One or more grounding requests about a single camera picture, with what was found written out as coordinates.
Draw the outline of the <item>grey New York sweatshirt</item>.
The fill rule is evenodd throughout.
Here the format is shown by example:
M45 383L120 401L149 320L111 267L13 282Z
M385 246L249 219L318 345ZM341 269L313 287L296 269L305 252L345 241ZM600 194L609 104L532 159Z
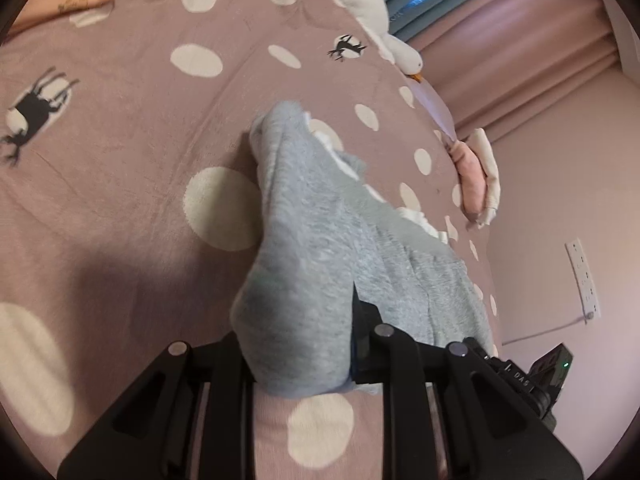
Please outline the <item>grey New York sweatshirt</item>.
M422 220L375 198L363 163L314 136L284 101L250 130L262 192L262 244L231 309L265 391L304 398L352 388L352 302L424 344L494 346L465 263Z

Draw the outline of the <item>folded pink garment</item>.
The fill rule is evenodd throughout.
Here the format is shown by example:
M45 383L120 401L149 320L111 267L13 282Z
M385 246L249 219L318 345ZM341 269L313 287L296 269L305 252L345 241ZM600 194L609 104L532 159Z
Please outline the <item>folded pink garment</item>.
M487 184L483 167L464 142L454 142L449 155L459 176L462 209L469 219L476 221L485 208Z

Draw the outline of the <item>pink polka dot duvet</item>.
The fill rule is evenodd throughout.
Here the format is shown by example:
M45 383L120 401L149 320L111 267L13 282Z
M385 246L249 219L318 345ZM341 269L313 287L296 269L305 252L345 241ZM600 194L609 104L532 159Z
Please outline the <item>pink polka dot duvet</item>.
M408 79L341 0L115 0L1 49L1 403L47 472L171 341L208 344L260 240L274 103L421 211L495 318L487 235Z

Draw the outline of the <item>pink curtain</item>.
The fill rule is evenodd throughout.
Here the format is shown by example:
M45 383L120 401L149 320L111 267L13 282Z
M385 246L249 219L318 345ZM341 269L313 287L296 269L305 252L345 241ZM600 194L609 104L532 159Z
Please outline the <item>pink curtain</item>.
M406 43L459 138L497 140L620 62L602 0L468 0Z

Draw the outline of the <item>white wall power strip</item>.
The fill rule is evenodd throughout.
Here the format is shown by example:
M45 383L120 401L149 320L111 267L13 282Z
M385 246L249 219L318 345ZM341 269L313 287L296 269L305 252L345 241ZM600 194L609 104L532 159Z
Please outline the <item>white wall power strip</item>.
M588 264L587 256L582 248L582 242L575 238L565 244L565 249L570 259L580 301L582 302L582 315L585 322L591 322L601 317L601 309L596 291L596 285Z

